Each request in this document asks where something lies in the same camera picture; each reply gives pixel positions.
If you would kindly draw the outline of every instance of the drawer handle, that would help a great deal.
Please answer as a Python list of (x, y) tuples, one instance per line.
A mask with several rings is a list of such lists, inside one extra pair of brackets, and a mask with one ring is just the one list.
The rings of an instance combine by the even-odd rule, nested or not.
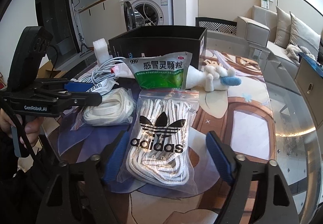
[(313, 84), (310, 83), (307, 89), (307, 94), (309, 94), (311, 92), (311, 90), (313, 89)]

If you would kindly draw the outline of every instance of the brown cardboard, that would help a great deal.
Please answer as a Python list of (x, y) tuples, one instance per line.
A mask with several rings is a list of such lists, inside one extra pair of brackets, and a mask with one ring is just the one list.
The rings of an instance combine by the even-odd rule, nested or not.
[[(38, 70), (37, 78), (49, 78), (52, 73), (53, 64), (49, 60)], [(60, 71), (54, 68), (52, 78), (61, 78), (67, 71)]]

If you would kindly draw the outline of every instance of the plush toy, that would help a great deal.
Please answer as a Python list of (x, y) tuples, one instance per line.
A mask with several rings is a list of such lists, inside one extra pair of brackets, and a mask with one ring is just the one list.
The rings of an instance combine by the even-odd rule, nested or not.
[(186, 79), (186, 89), (202, 86), (206, 92), (214, 90), (227, 90), (230, 86), (241, 84), (241, 79), (235, 76), (235, 69), (222, 66), (207, 65), (204, 72), (189, 66)]

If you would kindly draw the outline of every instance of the bolt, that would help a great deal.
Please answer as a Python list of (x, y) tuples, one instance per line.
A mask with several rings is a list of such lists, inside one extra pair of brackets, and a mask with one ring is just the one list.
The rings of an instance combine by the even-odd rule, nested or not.
[(92, 161), (97, 161), (97, 160), (101, 159), (101, 157), (100, 157), (100, 155), (99, 155), (99, 154), (94, 154), (94, 155), (92, 155), (92, 156), (90, 157), (90, 159), (91, 159)]
[(236, 155), (235, 157), (236, 157), (236, 158), (237, 158), (237, 160), (239, 160), (239, 161), (245, 161), (245, 156), (244, 156), (244, 155), (242, 155), (242, 154), (238, 154), (238, 155)]
[(273, 159), (269, 160), (269, 164), (271, 164), (272, 166), (277, 166), (278, 165), (277, 161), (275, 161)]
[(59, 166), (67, 166), (67, 165), (68, 165), (68, 163), (66, 160), (62, 160), (59, 162)]

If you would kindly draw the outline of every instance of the human hand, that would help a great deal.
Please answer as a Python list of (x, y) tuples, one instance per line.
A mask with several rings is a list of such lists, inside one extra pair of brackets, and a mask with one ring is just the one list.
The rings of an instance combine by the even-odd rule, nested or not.
[[(20, 123), (22, 124), (22, 118), (20, 115), (17, 115)], [(43, 123), (43, 117), (37, 117), (33, 121), (28, 122), (25, 126), (25, 132), (27, 138), (32, 147), (34, 147), (38, 141), (38, 135), (40, 133), (40, 126)], [(8, 137), (12, 138), (11, 134), (11, 126), (15, 126), (15, 124), (11, 121), (9, 116), (1, 109), (0, 110), (0, 128), (1, 130), (8, 135)], [(20, 142), (26, 147), (24, 141), (20, 137)]]

